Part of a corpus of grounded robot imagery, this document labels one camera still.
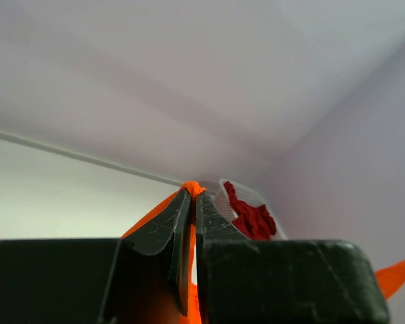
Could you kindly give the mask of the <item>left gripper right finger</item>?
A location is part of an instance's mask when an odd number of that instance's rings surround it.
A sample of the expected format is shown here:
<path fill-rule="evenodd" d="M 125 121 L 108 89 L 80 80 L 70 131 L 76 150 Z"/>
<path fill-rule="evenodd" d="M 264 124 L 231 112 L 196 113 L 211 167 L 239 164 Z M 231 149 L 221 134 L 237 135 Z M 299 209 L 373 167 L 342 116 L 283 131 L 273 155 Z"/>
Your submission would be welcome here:
<path fill-rule="evenodd" d="M 389 323 L 369 259 L 342 240 L 254 241 L 196 198 L 203 323 Z"/>

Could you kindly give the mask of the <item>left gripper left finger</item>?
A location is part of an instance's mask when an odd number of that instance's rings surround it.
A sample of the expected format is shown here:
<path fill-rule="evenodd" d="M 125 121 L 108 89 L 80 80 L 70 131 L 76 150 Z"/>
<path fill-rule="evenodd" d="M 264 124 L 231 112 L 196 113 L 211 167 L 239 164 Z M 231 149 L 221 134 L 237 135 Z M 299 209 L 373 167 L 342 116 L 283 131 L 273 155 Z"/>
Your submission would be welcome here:
<path fill-rule="evenodd" d="M 0 240 L 0 323 L 178 323 L 192 199 L 125 238 Z"/>

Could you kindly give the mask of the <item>orange t shirt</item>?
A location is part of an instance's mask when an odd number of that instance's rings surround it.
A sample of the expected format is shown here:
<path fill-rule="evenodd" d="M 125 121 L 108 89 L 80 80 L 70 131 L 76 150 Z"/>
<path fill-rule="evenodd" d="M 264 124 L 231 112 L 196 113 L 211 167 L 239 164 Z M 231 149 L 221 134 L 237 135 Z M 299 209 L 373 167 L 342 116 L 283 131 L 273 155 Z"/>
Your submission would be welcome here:
<path fill-rule="evenodd" d="M 198 194 L 203 193 L 206 188 L 202 187 L 197 181 L 186 181 L 181 185 L 182 189 L 188 191 L 191 195 L 192 201 L 195 201 Z M 164 211 L 170 202 L 176 197 L 174 192 L 165 200 L 161 201 L 156 207 L 136 222 L 130 229 L 128 229 L 122 238 L 127 238 L 130 234 L 139 230 L 142 226 L 146 225 L 150 220 L 154 219 L 162 211 Z M 190 226 L 190 239 L 187 242 L 188 256 L 185 257 L 187 261 L 188 270 L 188 314 L 180 317 L 180 323 L 201 324 L 200 305 L 198 300 L 198 286 L 192 282 L 192 269 L 194 265 L 194 251 L 196 248 L 196 226 Z M 390 299 L 404 284 L 405 284 L 405 259 L 374 272 L 374 276 L 379 284 L 379 288 L 386 300 Z"/>

